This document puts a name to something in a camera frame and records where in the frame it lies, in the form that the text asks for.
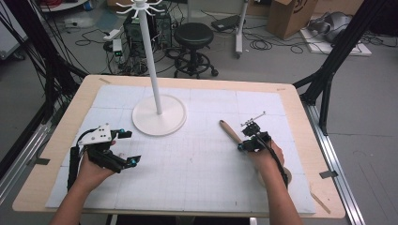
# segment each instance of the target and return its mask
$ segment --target floor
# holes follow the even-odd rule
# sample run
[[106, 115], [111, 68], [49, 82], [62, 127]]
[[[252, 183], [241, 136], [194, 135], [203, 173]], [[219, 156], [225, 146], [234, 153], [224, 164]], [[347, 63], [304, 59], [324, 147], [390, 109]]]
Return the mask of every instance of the floor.
[[[56, 14], [57, 19], [69, 10]], [[77, 60], [93, 74], [109, 72], [102, 44], [90, 43], [77, 46], [81, 34], [97, 27], [112, 30], [121, 26], [124, 18], [109, 12], [102, 4], [88, 13], [94, 19], [94, 26], [82, 29], [64, 30], [62, 37]], [[196, 18], [209, 24], [213, 19], [203, 15]], [[264, 25], [265, 18], [249, 17], [245, 27], [247, 34], [260, 34], [271, 37]], [[102, 33], [91, 33], [90, 38], [101, 40]], [[302, 42], [295, 34], [290, 42]], [[395, 44], [394, 38], [385, 38], [387, 44]], [[210, 49], [204, 49], [212, 64], [220, 72], [218, 77], [210, 73], [202, 79], [245, 81], [261, 83], [294, 83], [316, 72], [327, 58], [324, 54], [309, 53], [304, 45], [299, 45], [301, 53], [294, 53], [289, 46], [273, 45], [270, 50], [259, 51], [251, 48], [251, 41], [244, 38], [243, 54], [239, 59], [234, 54], [235, 36], [216, 34]], [[396, 140], [398, 133], [398, 51], [374, 44], [366, 44], [372, 52], [370, 57], [349, 56], [338, 70], [331, 90], [328, 132], [349, 186], [360, 207], [367, 224], [396, 224], [398, 221], [398, 176], [394, 168], [398, 166]], [[162, 58], [162, 52], [155, 52], [155, 60]], [[168, 58], [156, 64], [157, 71], [173, 64]], [[172, 68], [158, 72], [159, 77], [174, 76]], [[44, 101], [43, 91], [35, 70], [28, 59], [17, 61], [8, 59], [0, 62], [1, 108], [0, 158], [15, 143], [30, 119]], [[12, 202], [18, 194], [31, 167], [26, 167], [13, 190], [0, 205], [0, 224], [47, 223], [51, 214], [19, 213], [12, 210]], [[306, 224], [349, 224], [342, 219], [305, 219]], [[105, 224], [105, 216], [84, 215], [82, 224]]]

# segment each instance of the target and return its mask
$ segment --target forearm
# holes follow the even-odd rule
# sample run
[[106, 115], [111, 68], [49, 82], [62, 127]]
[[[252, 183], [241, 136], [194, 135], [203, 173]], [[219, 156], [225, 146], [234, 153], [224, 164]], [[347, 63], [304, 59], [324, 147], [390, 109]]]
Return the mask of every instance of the forearm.
[[260, 173], [265, 181], [268, 194], [270, 224], [302, 224], [279, 170], [275, 167]]
[[84, 202], [89, 192], [73, 186], [61, 202], [50, 224], [77, 225], [83, 211]]

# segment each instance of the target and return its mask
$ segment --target black stool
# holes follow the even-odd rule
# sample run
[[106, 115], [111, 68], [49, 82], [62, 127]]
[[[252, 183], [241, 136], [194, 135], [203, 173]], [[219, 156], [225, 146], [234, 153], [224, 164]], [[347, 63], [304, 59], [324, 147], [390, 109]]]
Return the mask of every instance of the black stool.
[[190, 76], [196, 74], [196, 78], [200, 79], [199, 74], [205, 72], [208, 68], [211, 68], [212, 76], [219, 75], [219, 71], [210, 64], [207, 56], [197, 52], [197, 50], [208, 46], [214, 38], [213, 32], [208, 26], [199, 22], [188, 22], [176, 29], [174, 37], [183, 49], [189, 50], [189, 52], [182, 51], [175, 59], [175, 78], [180, 71]]

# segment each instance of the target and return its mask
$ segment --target white pole stand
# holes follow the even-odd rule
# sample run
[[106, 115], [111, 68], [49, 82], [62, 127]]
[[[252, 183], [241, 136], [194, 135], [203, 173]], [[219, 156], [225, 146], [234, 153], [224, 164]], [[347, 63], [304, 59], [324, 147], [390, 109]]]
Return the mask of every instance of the white pole stand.
[[152, 46], [150, 43], [146, 14], [148, 13], [149, 15], [153, 16], [147, 10], [148, 8], [159, 11], [151, 7], [151, 5], [157, 5], [160, 2], [161, 1], [153, 4], [148, 4], [146, 0], [135, 0], [133, 5], [124, 6], [118, 4], [119, 6], [124, 8], [130, 7], [130, 9], [124, 12], [117, 12], [125, 14], [135, 9], [136, 12], [133, 17], [137, 17], [138, 14], [138, 17], [140, 19], [141, 33], [143, 35], [146, 54], [146, 62], [152, 82], [154, 96], [143, 99], [134, 107], [134, 110], [132, 111], [132, 122], [143, 133], [152, 136], [164, 136], [172, 134], [179, 130], [187, 120], [187, 110], [182, 101], [180, 101], [176, 97], [159, 95], [158, 80], [156, 77], [156, 69], [153, 60]]

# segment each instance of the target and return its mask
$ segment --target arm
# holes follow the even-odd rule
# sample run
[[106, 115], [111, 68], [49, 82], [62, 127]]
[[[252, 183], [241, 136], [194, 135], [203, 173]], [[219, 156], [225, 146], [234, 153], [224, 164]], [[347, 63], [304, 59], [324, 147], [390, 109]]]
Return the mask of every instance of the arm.
[[61, 202], [50, 224], [79, 224], [84, 202], [88, 195], [112, 174], [114, 174], [113, 171], [102, 169], [91, 162], [87, 153], [84, 153], [79, 175]]
[[[279, 161], [283, 164], [282, 149], [274, 141], [271, 142], [271, 148], [273, 148]], [[302, 224], [299, 213], [287, 192], [277, 163], [272, 158], [271, 153], [268, 150], [263, 150], [256, 153], [251, 152], [248, 155], [253, 160], [266, 184], [270, 224]]]

